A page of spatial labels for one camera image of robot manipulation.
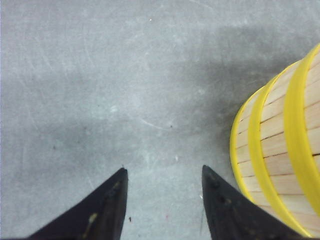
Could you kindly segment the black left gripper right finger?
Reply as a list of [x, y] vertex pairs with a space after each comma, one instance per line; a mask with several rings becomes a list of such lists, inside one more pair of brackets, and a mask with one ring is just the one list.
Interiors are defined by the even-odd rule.
[[252, 203], [209, 166], [202, 167], [203, 204], [213, 240], [303, 240]]

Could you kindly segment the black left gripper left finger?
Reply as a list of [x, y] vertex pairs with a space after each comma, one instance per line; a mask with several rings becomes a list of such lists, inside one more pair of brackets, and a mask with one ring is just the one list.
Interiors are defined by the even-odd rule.
[[120, 168], [29, 240], [119, 240], [126, 216], [128, 171]]

